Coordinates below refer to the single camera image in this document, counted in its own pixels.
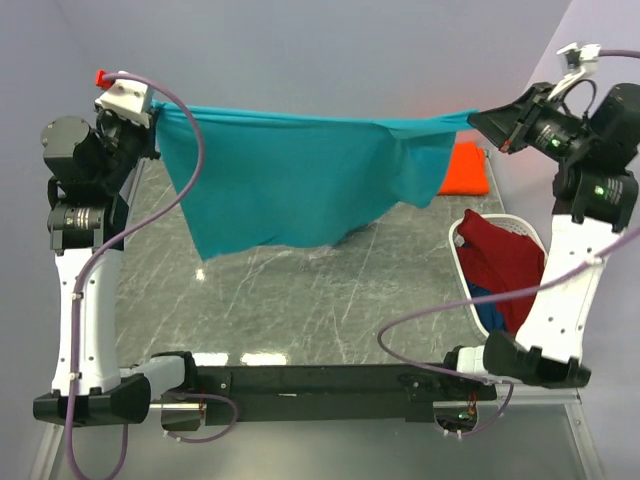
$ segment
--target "turquoise fabric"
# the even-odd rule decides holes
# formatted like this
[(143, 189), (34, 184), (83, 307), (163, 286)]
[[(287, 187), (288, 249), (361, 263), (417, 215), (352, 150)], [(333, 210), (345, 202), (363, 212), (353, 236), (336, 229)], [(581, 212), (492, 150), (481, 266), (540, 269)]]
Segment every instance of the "turquoise fabric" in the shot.
[[(184, 114), (160, 108), (157, 141), (176, 190), (195, 167)], [(417, 120), (359, 120), (190, 107), (206, 163), (182, 210), (203, 260), (258, 245), (338, 242), (397, 202), (437, 195), (456, 132), (471, 111)]]

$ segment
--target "white basket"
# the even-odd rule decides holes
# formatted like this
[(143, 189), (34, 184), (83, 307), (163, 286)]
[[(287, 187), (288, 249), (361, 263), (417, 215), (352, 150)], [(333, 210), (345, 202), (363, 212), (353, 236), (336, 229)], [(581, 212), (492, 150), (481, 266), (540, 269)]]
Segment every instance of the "white basket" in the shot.
[[(535, 229), (525, 220), (521, 219), (520, 217), (516, 217), (515, 215), (508, 215), (506, 213), (489, 213), (486, 215), (482, 215), (482, 218), (493, 225), (508, 230), (509, 232), (518, 233), (520, 235), (528, 235), (542, 249), (546, 260), (547, 252), (544, 248), (544, 245), (542, 244), (542, 241), (540, 240), (540, 237), (536, 233)], [(461, 235), (458, 234), (458, 225), (460, 225), (460, 223), (462, 223), (462, 218), (454, 222), (449, 229), (449, 247), (451, 248), (453, 262), (455, 263), (456, 270), (458, 271), (458, 280), (460, 288), (462, 290), (462, 294), (466, 299), (470, 299), (471, 294), (469, 293), (467, 281), (464, 277), (464, 273), (462, 272), (462, 267), (460, 266), (460, 260), (458, 259), (458, 253), (456, 251), (456, 247), (462, 246), (462, 244), (464, 243), (464, 239)], [(478, 340), (484, 342), (489, 336), (489, 332), (487, 332), (487, 330), (482, 326), (482, 323), (478, 318), (478, 313), (475, 309), (475, 306), (471, 305), (469, 311), (471, 312), (471, 316), (473, 318), (474, 333), (478, 337)]]

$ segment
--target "red cloth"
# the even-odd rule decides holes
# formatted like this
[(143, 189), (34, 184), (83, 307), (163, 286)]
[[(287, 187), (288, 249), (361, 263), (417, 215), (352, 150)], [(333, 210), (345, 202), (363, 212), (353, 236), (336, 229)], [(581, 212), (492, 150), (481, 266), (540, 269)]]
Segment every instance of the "red cloth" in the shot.
[[(492, 225), (471, 210), (465, 212), (458, 233), (465, 240), (457, 252), (467, 281), (493, 294), (540, 285), (544, 252), (530, 237)], [(518, 331), (534, 300), (535, 295), (496, 303), (508, 332)]]

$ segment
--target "orange cloth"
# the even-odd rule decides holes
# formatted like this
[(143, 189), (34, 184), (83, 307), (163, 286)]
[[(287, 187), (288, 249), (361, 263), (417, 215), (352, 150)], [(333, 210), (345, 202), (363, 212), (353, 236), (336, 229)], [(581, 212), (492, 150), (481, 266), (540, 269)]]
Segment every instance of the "orange cloth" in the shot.
[(458, 143), (438, 195), (487, 195), (489, 180), (484, 167), (484, 152), (475, 143)]

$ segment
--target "marble table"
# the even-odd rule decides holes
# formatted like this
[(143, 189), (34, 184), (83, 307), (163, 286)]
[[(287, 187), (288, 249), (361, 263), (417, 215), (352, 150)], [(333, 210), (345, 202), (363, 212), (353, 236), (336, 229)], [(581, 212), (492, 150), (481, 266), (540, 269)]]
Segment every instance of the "marble table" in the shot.
[[(190, 350), (210, 364), (389, 362), (381, 325), (461, 298), (448, 231), (465, 209), (503, 207), (491, 177), (485, 197), (437, 197), (426, 209), (400, 204), (337, 248), (258, 247), (207, 262), (198, 257), (179, 208), (133, 235), (117, 300), (121, 365), (156, 352)], [(175, 195), (161, 162), (148, 162), (132, 209), (138, 221)], [(468, 310), (399, 326), (392, 347), (442, 361), (479, 341)]]

